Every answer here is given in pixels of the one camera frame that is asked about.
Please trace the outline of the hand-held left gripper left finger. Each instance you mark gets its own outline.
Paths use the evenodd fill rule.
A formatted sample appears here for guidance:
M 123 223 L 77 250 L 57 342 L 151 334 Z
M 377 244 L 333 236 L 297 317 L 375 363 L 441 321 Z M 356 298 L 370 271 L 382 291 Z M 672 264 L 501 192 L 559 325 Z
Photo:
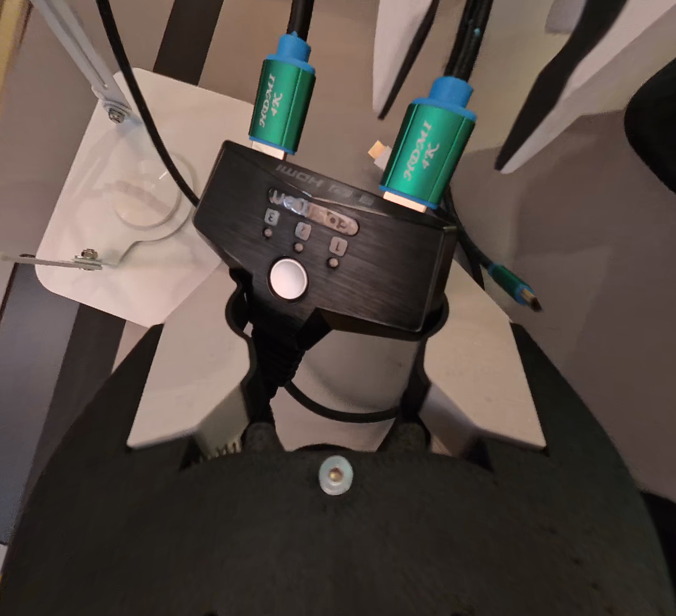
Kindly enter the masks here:
M 236 283 L 217 268 L 168 317 L 127 440 L 130 448 L 192 438 L 202 454 L 241 451 L 249 424 L 241 385 L 248 343 L 226 320 Z

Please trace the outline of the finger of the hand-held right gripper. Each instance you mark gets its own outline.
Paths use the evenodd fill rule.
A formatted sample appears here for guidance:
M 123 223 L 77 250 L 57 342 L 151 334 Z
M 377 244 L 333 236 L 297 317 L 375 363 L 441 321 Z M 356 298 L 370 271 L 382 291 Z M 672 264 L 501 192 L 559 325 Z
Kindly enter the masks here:
M 626 107 L 675 57 L 675 0 L 553 0 L 547 34 L 567 34 L 540 71 L 495 161 L 515 172 L 579 117 Z
M 440 0 L 379 0 L 373 53 L 373 110 L 384 120 L 420 53 Z

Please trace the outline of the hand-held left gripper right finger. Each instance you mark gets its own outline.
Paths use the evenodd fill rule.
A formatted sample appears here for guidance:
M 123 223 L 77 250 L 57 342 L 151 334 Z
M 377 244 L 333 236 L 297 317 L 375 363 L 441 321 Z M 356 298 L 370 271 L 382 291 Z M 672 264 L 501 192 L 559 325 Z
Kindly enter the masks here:
M 445 295 L 449 315 L 427 340 L 422 360 L 430 387 L 420 417 L 432 451 L 459 457 L 478 438 L 542 450 L 545 437 L 511 320 L 456 260 Z

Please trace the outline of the black hdmi switch box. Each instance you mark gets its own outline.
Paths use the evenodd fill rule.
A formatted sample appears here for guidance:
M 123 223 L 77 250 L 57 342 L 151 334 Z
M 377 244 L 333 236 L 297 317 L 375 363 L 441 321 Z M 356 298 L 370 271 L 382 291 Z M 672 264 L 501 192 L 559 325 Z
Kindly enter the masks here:
M 252 326 L 299 348 L 331 331 L 420 340 L 447 316 L 452 224 L 250 147 L 223 142 L 193 223 Z

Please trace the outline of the dark blue desk pad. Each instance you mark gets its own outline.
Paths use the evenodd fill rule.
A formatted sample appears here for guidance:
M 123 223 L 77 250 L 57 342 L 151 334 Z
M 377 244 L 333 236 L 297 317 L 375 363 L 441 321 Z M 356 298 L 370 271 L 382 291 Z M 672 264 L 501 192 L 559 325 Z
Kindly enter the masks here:
M 1 306 L 1 544 L 19 514 L 79 306 L 13 266 Z

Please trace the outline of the white tablet stand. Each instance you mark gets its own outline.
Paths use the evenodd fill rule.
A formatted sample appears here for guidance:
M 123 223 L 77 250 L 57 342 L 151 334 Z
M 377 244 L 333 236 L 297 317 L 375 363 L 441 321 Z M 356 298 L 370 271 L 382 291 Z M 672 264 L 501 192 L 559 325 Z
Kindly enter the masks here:
M 92 83 L 97 105 L 36 265 L 53 293 L 124 320 L 162 323 L 220 260 L 148 137 L 121 72 L 112 74 L 65 0 L 30 0 Z M 253 106 L 134 68 L 160 136 L 190 189 L 204 190 L 224 140 L 247 146 Z

